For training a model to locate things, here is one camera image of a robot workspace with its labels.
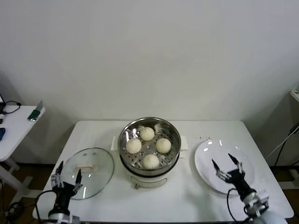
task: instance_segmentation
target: wooden floor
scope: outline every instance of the wooden floor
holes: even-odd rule
[[[20,180],[21,182],[25,179],[26,176],[32,176],[33,181],[29,185],[30,189],[43,189],[54,166],[30,166],[30,165],[20,165],[21,169],[19,171],[14,171],[13,175]],[[278,181],[291,181],[292,176],[287,171],[280,171],[275,174]],[[9,202],[14,197],[16,191],[11,188],[8,184],[4,185],[4,206],[8,207]],[[288,198],[293,209],[299,213],[299,190],[284,190],[286,197]],[[27,207],[22,214],[22,216],[14,221],[14,224],[37,224],[37,220],[32,217],[32,211],[34,206],[32,203],[34,199],[31,198],[23,198],[22,203],[26,205],[31,205]],[[0,210],[2,210],[2,198],[0,199]],[[291,219],[287,220],[290,224],[299,224],[299,219],[294,216]],[[0,216],[0,223],[4,223],[5,218],[3,213]]]

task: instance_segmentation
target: steamed bun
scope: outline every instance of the steamed bun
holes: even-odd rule
[[[158,157],[154,154],[146,155],[143,158],[142,163],[143,163],[143,167],[146,169],[156,169],[160,165],[160,161]]]
[[[156,148],[159,153],[165,154],[171,150],[171,143],[168,139],[159,139]]]
[[[141,141],[139,139],[130,139],[127,142],[126,149],[129,153],[135,154],[141,150]]]
[[[140,131],[140,138],[142,138],[145,141],[150,141],[155,137],[155,132],[150,127],[144,127]]]

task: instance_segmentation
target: robotic arm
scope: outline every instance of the robotic arm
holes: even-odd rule
[[[64,162],[62,161],[56,169],[55,174],[51,176],[52,190],[56,193],[56,200],[53,209],[48,214],[46,224],[79,224],[80,219],[77,216],[70,216],[68,210],[71,197],[77,194],[82,187],[81,170],[78,171],[75,185],[61,181],[61,171]]]
[[[257,193],[244,180],[245,171],[242,162],[239,162],[231,154],[228,154],[233,163],[237,166],[229,172],[220,170],[219,166],[212,160],[216,175],[226,183],[233,184],[244,202],[244,212],[253,219],[256,224],[287,224],[286,220],[274,212],[267,211],[269,208],[269,194],[266,191]]]

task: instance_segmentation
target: perforated steamer tray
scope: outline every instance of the perforated steamer tray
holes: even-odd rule
[[[155,137],[150,141],[140,138],[140,131],[143,127],[151,127],[155,131]],[[132,138],[138,138],[142,143],[141,150],[136,154],[130,154],[126,150],[127,142]],[[171,150],[167,154],[157,151],[156,143],[160,138],[166,138],[171,142]],[[176,128],[166,120],[159,118],[141,118],[128,124],[121,132],[118,140],[118,147],[121,160],[125,167],[133,173],[141,176],[159,176],[168,172],[176,163],[181,147],[181,138]],[[148,154],[155,154],[160,161],[157,169],[144,169],[143,158]]]

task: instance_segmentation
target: glass lid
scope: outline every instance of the glass lid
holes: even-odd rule
[[[112,155],[102,148],[87,148],[74,154],[61,172],[64,182],[75,184],[81,169],[82,188],[72,199],[83,200],[99,193],[110,181],[114,172]]]

